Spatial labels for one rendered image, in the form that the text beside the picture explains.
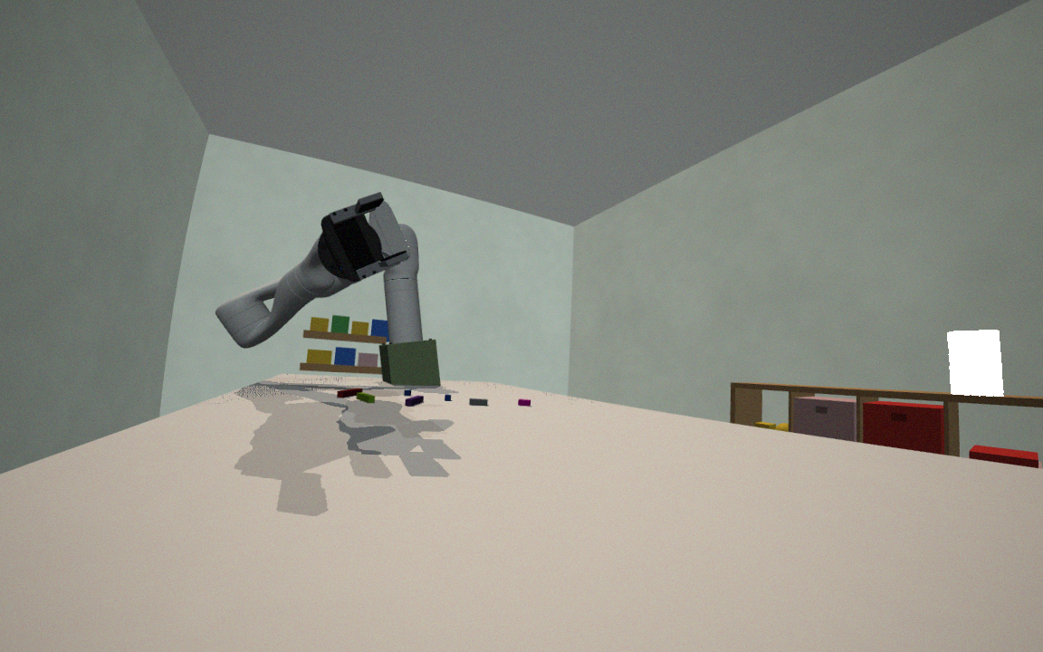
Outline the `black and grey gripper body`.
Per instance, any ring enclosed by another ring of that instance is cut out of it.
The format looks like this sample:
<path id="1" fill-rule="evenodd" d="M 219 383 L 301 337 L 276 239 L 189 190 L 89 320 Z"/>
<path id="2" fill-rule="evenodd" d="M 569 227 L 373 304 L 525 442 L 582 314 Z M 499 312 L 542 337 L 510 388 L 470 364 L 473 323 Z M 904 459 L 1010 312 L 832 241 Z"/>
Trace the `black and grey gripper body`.
<path id="1" fill-rule="evenodd" d="M 356 271 L 384 259 L 382 253 L 389 257 L 407 251 L 410 256 L 401 225 L 386 201 L 369 212 L 369 221 L 361 215 L 334 225 L 328 215 L 321 228 L 318 255 L 324 268 L 337 277 L 359 281 Z"/>

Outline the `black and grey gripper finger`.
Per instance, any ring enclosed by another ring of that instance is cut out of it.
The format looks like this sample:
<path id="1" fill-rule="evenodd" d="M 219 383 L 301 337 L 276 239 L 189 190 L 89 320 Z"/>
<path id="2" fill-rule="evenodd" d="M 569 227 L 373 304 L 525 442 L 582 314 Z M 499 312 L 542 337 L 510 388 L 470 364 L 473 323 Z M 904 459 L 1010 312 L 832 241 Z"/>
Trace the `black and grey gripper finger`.
<path id="1" fill-rule="evenodd" d="M 336 225 L 337 223 L 343 222 L 343 220 L 349 220 L 353 217 L 364 215 L 366 212 L 374 211 L 375 207 L 380 206 L 382 201 L 384 201 L 384 198 L 382 198 L 381 191 L 379 191 L 379 193 L 371 195 L 371 197 L 360 198 L 357 204 L 330 212 L 330 219 L 332 220 L 332 223 Z"/>
<path id="2" fill-rule="evenodd" d="M 377 263 L 365 265 L 365 267 L 360 268 L 358 271 L 356 271 L 356 273 L 360 280 L 363 280 L 363 277 L 370 277 L 371 275 L 375 275 L 375 273 L 387 271 L 388 268 L 392 268 L 393 265 L 401 264 L 402 261 L 406 259 L 408 259 L 407 251 L 403 251 L 401 253 L 393 253 L 389 256 L 387 259 L 386 257 L 384 257 L 384 259 L 381 259 Z"/>

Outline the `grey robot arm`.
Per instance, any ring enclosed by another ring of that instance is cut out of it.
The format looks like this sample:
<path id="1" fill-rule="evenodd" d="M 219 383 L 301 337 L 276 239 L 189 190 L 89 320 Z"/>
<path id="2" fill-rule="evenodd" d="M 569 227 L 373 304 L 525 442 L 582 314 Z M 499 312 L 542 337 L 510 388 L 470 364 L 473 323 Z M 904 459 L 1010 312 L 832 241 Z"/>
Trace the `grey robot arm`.
<path id="1" fill-rule="evenodd" d="M 417 238 L 409 225 L 402 223 L 398 225 L 403 238 L 408 243 L 410 256 L 404 263 L 388 268 L 382 275 L 386 308 L 388 308 L 389 343 L 423 339 L 417 286 L 419 269 Z M 294 265 L 283 277 L 257 286 L 250 292 L 237 294 L 232 300 L 221 301 L 215 314 L 237 345 L 244 351 L 260 345 L 276 334 L 278 329 L 290 321 L 308 301 L 330 297 L 332 294 L 342 292 L 353 283 L 360 282 L 351 282 L 348 277 L 337 277 L 328 272 L 318 255 L 320 238 L 321 235 L 305 260 Z M 264 301 L 273 298 L 270 312 Z"/>

